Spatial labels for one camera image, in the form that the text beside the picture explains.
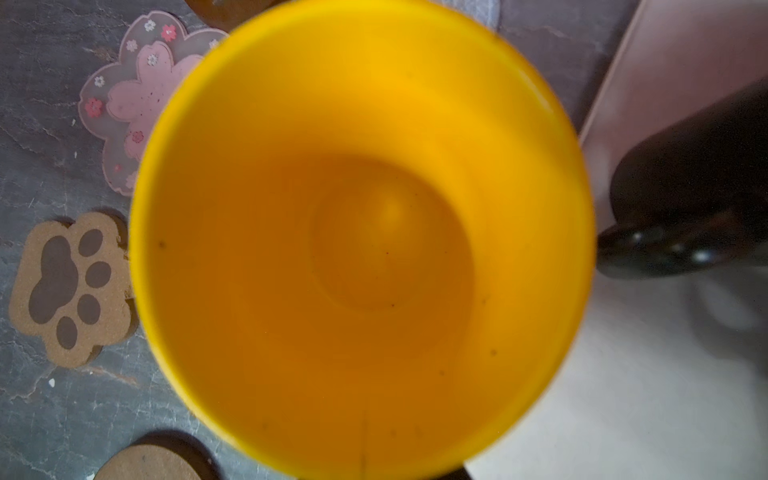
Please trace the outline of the yellow mug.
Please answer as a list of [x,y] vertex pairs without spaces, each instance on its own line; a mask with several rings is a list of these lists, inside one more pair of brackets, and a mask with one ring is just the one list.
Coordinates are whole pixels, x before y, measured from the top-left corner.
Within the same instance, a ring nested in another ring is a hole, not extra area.
[[541,396],[596,228],[572,124],[429,1],[294,1],[181,83],[130,212],[136,305],[186,406],[301,479],[429,479]]

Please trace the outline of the grey woven round coaster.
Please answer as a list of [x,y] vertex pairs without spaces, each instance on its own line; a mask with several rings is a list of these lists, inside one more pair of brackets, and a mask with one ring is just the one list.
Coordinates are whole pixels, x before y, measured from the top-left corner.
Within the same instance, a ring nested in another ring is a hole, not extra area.
[[434,0],[496,32],[501,16],[500,0]]

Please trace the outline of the dark amber round coaster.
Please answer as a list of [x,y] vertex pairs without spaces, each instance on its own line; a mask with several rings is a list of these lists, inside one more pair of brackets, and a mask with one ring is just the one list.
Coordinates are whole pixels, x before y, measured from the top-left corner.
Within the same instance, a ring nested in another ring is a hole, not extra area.
[[185,3],[206,25],[230,32],[283,0],[186,0]]

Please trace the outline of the pink flower coaster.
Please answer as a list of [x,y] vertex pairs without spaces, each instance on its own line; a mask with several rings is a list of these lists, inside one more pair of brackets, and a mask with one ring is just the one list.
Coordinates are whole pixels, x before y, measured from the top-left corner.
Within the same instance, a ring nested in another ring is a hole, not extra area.
[[182,81],[227,34],[189,32],[175,16],[154,10],[126,31],[118,59],[93,73],[80,91],[84,127],[103,141],[102,171],[109,187],[132,196],[154,125]]

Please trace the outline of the brown wooden round coaster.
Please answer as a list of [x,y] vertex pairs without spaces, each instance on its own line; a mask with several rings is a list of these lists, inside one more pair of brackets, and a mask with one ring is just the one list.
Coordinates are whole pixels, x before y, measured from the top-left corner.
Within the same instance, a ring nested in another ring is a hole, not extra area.
[[94,480],[200,480],[201,476],[182,456],[156,445],[129,446],[110,458]]

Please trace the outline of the black mug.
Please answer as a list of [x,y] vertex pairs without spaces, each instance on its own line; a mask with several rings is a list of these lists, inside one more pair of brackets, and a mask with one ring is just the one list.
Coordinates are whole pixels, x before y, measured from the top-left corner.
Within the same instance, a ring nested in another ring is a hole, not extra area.
[[607,276],[645,279],[767,264],[767,81],[650,136],[619,162],[615,218],[597,241]]

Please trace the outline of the cork paw print coaster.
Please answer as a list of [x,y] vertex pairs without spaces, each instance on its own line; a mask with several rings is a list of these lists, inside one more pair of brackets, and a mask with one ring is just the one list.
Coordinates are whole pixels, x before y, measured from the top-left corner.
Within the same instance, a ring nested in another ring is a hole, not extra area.
[[10,296],[12,325],[40,338],[47,358],[63,368],[81,367],[129,338],[138,316],[127,246],[126,223],[109,213],[36,225]]

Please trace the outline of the beige tray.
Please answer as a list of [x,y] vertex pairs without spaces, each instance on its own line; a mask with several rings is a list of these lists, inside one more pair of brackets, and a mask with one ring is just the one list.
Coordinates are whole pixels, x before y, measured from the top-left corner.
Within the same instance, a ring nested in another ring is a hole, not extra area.
[[[507,1],[580,131],[600,228],[635,144],[767,73],[763,1]],[[767,272],[594,279],[556,380],[474,479],[763,479]]]

